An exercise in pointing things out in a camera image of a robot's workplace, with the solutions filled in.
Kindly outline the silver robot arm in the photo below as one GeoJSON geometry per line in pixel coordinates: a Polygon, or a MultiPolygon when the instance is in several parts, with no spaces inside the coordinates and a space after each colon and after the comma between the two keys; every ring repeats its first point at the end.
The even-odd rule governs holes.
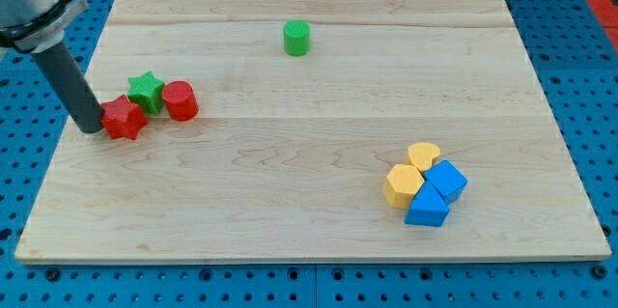
{"type": "Polygon", "coordinates": [[[61,42],[66,28],[88,10],[87,0],[1,0],[1,46],[41,53],[61,42]]]}

